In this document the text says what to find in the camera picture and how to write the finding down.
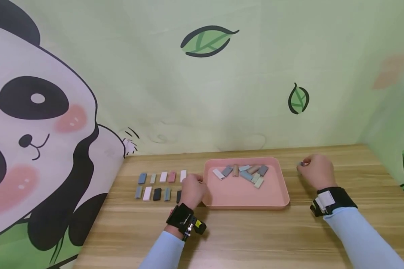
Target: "panda eye patch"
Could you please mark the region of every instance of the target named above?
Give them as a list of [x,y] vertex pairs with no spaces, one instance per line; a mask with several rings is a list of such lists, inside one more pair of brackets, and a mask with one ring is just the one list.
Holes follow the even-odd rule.
[[66,94],[54,83],[39,77],[16,77],[0,91],[0,109],[24,120],[58,117],[69,109]]

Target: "forearm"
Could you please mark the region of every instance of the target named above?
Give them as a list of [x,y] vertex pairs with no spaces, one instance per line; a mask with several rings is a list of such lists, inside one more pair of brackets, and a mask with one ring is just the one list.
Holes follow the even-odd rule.
[[404,269],[404,261],[355,207],[335,209],[324,220],[342,241],[356,269]]
[[182,238],[176,227],[167,225],[139,269],[176,269],[184,247]]

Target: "pink tray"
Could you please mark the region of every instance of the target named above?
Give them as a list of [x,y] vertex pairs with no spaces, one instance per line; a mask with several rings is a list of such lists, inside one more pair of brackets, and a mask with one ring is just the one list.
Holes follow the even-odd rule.
[[[222,171],[227,165],[266,165],[264,182],[260,189],[245,178],[233,177],[232,173],[220,180],[212,172],[215,168]],[[290,202],[284,177],[278,160],[273,157],[213,159],[205,163],[204,182],[208,193],[202,199],[211,209],[284,209]]]

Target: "pink cheek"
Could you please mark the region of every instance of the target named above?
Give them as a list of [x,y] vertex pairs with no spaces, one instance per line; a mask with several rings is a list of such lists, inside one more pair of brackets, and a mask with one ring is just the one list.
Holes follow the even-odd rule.
[[37,170],[19,165],[7,171],[0,183],[0,213],[17,206],[27,198],[39,182]]
[[87,115],[80,105],[71,105],[69,110],[55,123],[57,133],[81,130],[87,124]]

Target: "hand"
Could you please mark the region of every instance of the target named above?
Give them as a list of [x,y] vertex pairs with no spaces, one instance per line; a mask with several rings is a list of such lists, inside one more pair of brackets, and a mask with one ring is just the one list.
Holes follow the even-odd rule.
[[180,204],[194,210],[202,201],[207,191],[206,184],[202,182],[202,176],[190,174],[183,179]]
[[327,156],[314,154],[302,161],[303,166],[296,169],[315,189],[321,190],[328,187],[337,187],[334,177],[334,166]]

